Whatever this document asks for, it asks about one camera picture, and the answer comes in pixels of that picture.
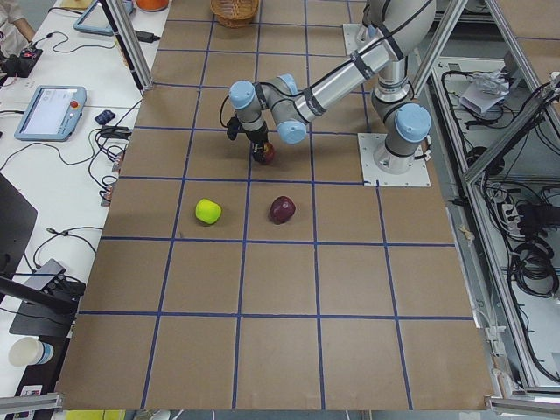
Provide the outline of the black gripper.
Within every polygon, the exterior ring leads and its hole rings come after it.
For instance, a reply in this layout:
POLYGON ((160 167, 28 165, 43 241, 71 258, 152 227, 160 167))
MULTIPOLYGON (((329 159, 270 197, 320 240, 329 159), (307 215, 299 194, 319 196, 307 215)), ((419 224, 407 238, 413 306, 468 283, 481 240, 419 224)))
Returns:
POLYGON ((247 129, 242 126, 242 123, 236 115, 232 116, 227 124, 227 137, 234 141, 239 134, 245 134, 248 140, 253 144, 252 146, 252 157, 253 159, 258 159, 259 152, 262 152, 263 157, 267 158, 269 156, 269 145, 268 142, 268 125, 262 120, 256 123, 255 129, 247 129))

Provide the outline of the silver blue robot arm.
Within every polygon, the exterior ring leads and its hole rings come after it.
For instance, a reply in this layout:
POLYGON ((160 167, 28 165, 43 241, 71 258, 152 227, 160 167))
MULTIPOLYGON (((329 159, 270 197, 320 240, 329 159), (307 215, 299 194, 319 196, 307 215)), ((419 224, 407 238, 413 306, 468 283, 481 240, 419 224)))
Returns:
POLYGON ((363 10, 359 47, 309 87, 298 89, 292 75, 265 82, 238 80, 228 92, 234 115, 227 136, 243 133, 255 161, 268 163, 272 149, 263 111, 272 114, 276 131, 287 144, 305 139, 308 125, 359 85, 376 78, 372 104, 387 135, 374 154, 385 172, 402 174, 431 128, 428 111, 414 103, 407 75, 407 57, 424 39, 436 13, 433 1, 368 1, 363 10))

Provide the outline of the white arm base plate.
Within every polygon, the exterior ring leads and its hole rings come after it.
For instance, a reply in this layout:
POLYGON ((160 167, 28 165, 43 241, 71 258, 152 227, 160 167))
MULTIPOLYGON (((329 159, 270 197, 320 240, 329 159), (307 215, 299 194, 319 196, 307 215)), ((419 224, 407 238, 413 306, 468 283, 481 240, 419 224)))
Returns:
POLYGON ((385 134, 359 133, 359 153, 365 186, 430 187, 424 151, 418 146, 413 157, 395 157, 385 148, 385 134))

